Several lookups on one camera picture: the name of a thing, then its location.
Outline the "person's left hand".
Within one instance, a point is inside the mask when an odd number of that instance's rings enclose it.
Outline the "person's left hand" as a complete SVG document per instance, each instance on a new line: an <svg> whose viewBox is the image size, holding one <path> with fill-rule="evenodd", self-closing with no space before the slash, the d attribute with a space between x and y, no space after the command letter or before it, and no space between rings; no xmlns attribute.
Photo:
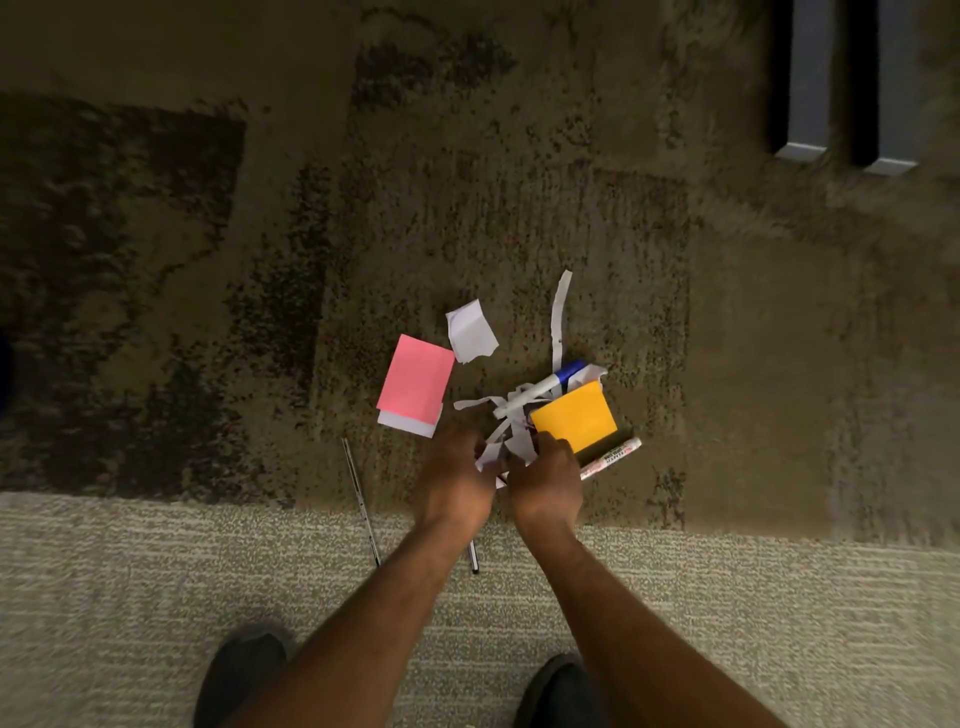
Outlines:
<svg viewBox="0 0 960 728"><path fill-rule="evenodd" d="M501 463L481 471L476 459L438 456L436 434L414 486L414 530L436 531L451 544L466 546L490 516L502 472Z"/></svg>

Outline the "person's right hand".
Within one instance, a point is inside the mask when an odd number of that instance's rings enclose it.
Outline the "person's right hand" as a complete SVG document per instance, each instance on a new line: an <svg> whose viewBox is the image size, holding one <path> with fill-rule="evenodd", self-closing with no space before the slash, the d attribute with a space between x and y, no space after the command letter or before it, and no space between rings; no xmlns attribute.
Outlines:
<svg viewBox="0 0 960 728"><path fill-rule="evenodd" d="M583 504L580 467L539 461L508 460L507 499L521 538L532 542L574 533Z"/></svg>

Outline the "person's left forearm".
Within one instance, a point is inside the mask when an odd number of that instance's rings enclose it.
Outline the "person's left forearm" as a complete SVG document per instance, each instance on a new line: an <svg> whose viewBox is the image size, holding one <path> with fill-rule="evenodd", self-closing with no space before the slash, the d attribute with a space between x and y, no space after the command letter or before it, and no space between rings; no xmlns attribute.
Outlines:
<svg viewBox="0 0 960 728"><path fill-rule="evenodd" d="M450 514L416 522L225 728L384 728L438 596L482 525Z"/></svg>

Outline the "person's right forearm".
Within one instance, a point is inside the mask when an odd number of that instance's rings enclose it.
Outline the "person's right forearm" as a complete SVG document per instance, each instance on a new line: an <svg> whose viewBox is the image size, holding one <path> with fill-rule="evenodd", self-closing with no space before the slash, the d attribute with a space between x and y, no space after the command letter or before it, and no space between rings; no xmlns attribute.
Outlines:
<svg viewBox="0 0 960 728"><path fill-rule="evenodd" d="M567 522L518 531L546 576L614 728L788 728L700 654L577 538Z"/></svg>

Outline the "orange sticky note pad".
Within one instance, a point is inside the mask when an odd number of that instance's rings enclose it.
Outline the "orange sticky note pad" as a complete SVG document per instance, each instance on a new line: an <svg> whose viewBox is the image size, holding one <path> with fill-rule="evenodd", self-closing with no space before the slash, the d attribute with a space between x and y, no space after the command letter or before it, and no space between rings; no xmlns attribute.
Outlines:
<svg viewBox="0 0 960 728"><path fill-rule="evenodd" d="M549 433L569 443L575 454L588 450L618 432L600 380L584 383L530 415L537 433Z"/></svg>

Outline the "tangled white paper strips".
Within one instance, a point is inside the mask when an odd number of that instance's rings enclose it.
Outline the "tangled white paper strips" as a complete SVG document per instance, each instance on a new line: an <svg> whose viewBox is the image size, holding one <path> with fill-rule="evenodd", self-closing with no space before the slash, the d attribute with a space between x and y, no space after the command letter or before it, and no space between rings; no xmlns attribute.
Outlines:
<svg viewBox="0 0 960 728"><path fill-rule="evenodd" d="M462 399L455 401L453 407L456 410L463 410L471 407L478 407L487 403L496 407L505 406L517 400L522 389L516 389L506 397L499 395L484 396L479 399ZM493 415L498 420L496 429L486 437L486 444L476 460L478 471L484 471L491 464L506 464L510 456L521 459L525 465L530 464L537 459L538 453L534 444L533 426L525 414L525 405L510 410L506 415ZM509 471L504 470L496 479L496 488L502 489L507 486Z"/></svg>

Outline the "white marker with blue cap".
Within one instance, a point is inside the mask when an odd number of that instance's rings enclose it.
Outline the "white marker with blue cap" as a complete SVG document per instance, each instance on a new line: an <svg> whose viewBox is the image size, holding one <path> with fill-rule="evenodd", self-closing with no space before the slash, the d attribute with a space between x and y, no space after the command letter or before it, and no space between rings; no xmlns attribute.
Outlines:
<svg viewBox="0 0 960 728"><path fill-rule="evenodd" d="M493 410L493 417L498 420L504 419L511 413L522 410L523 407L532 404L534 400L545 395L550 395L557 388L563 388L574 375L586 367L586 362L582 360L574 360L571 363L561 366L540 382L521 390L517 394L509 394L505 402Z"/></svg>

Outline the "white marker with red label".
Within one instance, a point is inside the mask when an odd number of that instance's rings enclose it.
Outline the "white marker with red label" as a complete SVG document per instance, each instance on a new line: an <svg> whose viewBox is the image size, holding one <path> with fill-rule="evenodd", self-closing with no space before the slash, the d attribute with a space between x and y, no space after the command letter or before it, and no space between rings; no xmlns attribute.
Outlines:
<svg viewBox="0 0 960 728"><path fill-rule="evenodd" d="M580 470L580 479L582 481L594 478L597 474L612 467L614 464L623 460L627 456L635 453L642 447L640 438L630 438L623 443L618 444L602 456L591 461Z"/></svg>

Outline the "pink sticky note pad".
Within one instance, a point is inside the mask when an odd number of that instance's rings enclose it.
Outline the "pink sticky note pad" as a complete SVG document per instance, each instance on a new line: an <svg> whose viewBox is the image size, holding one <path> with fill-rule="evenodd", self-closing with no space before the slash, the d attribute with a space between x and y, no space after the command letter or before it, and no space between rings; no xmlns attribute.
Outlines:
<svg viewBox="0 0 960 728"><path fill-rule="evenodd" d="M454 351L407 334L399 336L376 405L382 416L434 430L455 363Z"/></svg>

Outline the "torn white paper piece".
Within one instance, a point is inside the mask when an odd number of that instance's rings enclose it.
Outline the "torn white paper piece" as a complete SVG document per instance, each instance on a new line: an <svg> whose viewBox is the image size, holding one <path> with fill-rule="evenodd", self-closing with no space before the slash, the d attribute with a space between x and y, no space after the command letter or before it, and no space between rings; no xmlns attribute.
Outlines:
<svg viewBox="0 0 960 728"><path fill-rule="evenodd" d="M488 323L478 298L446 313L448 339L456 361L467 364L487 358L498 348L498 339Z"/></svg>

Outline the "thin silver pen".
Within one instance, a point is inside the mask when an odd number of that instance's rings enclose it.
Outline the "thin silver pen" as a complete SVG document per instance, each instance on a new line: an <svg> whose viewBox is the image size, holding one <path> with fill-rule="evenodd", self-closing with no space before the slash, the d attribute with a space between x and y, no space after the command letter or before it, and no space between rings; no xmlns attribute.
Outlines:
<svg viewBox="0 0 960 728"><path fill-rule="evenodd" d="M342 437L341 443L342 443L342 449L346 459L346 464L348 467L351 483L353 486L353 491L357 500L359 514L360 514L362 523L366 529L366 538L371 551L371 556L373 558L374 565L377 568L379 568L381 566L381 556L379 553L375 531L374 531L371 519L369 517L366 499L363 493L361 481L359 478L359 473L355 464L354 455L350 446L350 442L347 437Z"/></svg>

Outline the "person's right dark shoe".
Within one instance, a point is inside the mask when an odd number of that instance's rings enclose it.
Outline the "person's right dark shoe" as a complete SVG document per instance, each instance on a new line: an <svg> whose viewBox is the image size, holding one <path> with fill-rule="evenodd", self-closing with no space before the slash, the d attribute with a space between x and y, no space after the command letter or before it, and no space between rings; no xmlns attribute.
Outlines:
<svg viewBox="0 0 960 728"><path fill-rule="evenodd" d="M560 653L534 674L511 728L607 728L600 692L578 654Z"/></svg>

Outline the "person's dark shoe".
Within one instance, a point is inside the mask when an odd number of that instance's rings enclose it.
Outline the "person's dark shoe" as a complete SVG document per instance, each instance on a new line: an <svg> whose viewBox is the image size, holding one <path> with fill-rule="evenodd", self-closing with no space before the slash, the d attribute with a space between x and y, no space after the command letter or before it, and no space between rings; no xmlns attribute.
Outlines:
<svg viewBox="0 0 960 728"><path fill-rule="evenodd" d="M254 621L227 635L203 676L191 728L221 725L288 664L294 634L273 621Z"/></svg>
<svg viewBox="0 0 960 728"><path fill-rule="evenodd" d="M511 728L607 728L600 692L578 654L560 653L534 674Z"/></svg>

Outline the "person's left dark shoe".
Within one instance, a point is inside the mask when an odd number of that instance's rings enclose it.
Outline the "person's left dark shoe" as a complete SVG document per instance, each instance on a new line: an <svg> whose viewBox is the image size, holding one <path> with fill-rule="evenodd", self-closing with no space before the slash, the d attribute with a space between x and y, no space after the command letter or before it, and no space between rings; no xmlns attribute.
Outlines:
<svg viewBox="0 0 960 728"><path fill-rule="evenodd" d="M203 676L191 728L221 725L288 664L294 634L273 621L254 621L227 635Z"/></svg>

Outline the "grey furniture leg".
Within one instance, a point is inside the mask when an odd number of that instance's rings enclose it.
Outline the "grey furniture leg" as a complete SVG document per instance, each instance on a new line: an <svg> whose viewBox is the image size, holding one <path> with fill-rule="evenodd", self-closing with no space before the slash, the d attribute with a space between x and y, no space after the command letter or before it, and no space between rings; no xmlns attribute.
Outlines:
<svg viewBox="0 0 960 728"><path fill-rule="evenodd" d="M771 148L814 162L831 138L834 0L772 0L771 11Z"/></svg>
<svg viewBox="0 0 960 728"><path fill-rule="evenodd" d="M904 175L919 165L917 0L877 0L877 140L865 171Z"/></svg>

